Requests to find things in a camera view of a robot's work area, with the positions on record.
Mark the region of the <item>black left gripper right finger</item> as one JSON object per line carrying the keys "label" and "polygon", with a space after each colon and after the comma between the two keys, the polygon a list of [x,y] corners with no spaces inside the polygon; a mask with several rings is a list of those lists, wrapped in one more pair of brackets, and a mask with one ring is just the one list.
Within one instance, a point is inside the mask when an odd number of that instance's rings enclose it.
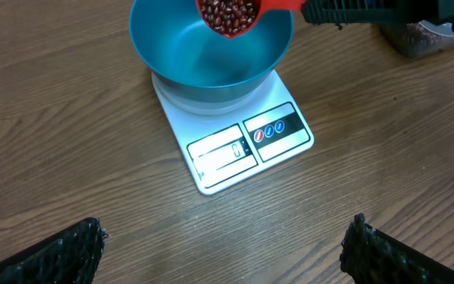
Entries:
{"label": "black left gripper right finger", "polygon": [[356,284],[454,284],[454,270],[365,222],[358,214],[341,242],[340,269]]}

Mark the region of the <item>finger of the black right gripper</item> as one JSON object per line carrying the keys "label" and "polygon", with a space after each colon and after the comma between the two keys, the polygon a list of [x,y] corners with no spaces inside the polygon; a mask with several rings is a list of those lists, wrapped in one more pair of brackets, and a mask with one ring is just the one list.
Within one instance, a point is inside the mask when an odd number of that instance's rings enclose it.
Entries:
{"label": "finger of the black right gripper", "polygon": [[440,24],[436,9],[417,0],[307,0],[301,12],[309,24]]}

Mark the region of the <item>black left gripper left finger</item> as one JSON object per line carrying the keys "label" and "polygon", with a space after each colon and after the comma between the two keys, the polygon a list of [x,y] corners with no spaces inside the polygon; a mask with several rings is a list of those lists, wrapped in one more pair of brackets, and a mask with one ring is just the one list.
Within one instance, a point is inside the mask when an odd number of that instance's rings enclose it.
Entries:
{"label": "black left gripper left finger", "polygon": [[97,218],[85,218],[0,261],[0,284],[91,284],[108,233]]}

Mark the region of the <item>red scoop blue handle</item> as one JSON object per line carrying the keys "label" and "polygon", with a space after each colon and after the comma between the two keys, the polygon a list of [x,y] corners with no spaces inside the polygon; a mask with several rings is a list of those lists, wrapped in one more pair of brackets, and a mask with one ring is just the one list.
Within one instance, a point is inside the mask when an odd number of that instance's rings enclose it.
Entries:
{"label": "red scoop blue handle", "polygon": [[[198,4],[197,1],[196,3],[196,8],[199,12]],[[266,12],[269,12],[271,10],[287,10],[287,11],[300,11],[302,9],[303,4],[305,3],[304,0],[255,0],[260,7],[259,10],[259,15],[257,16],[255,23],[246,31],[240,33],[237,36],[241,36],[245,34],[246,32],[250,31],[257,23],[258,21],[262,18],[262,15]],[[233,39],[237,36],[225,36],[228,39]]]}

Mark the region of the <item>red beans in scoop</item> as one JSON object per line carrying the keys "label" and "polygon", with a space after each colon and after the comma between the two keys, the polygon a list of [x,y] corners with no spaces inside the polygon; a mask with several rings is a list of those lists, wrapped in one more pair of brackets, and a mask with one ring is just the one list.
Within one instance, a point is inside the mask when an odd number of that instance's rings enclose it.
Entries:
{"label": "red beans in scoop", "polygon": [[223,36],[248,30],[259,15],[255,0],[198,0],[199,13],[207,26]]}

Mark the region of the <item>teal blue bowl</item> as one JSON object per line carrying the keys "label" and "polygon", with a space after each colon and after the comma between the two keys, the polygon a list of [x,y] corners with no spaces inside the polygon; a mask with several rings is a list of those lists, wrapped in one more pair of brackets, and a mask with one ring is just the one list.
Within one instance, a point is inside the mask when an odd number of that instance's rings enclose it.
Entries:
{"label": "teal blue bowl", "polygon": [[227,102],[257,88],[284,57],[293,36],[287,10],[262,15],[228,39],[207,26],[194,0],[136,0],[129,17],[136,52],[163,83],[190,100]]}

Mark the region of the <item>white digital kitchen scale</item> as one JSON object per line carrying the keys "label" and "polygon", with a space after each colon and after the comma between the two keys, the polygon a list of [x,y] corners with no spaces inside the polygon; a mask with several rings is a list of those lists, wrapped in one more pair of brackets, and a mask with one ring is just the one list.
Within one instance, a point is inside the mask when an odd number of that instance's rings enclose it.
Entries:
{"label": "white digital kitchen scale", "polygon": [[151,77],[198,190],[214,195],[292,158],[314,135],[276,71],[252,92],[230,102],[185,99]]}

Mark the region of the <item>clear plastic container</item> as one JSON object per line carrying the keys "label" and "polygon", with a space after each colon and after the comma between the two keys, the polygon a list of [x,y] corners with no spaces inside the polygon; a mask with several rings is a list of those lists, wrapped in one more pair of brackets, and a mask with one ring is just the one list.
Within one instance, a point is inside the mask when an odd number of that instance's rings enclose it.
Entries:
{"label": "clear plastic container", "polygon": [[380,24],[379,31],[394,50],[408,58],[420,58],[454,45],[452,23],[441,25],[420,21],[415,24]]}

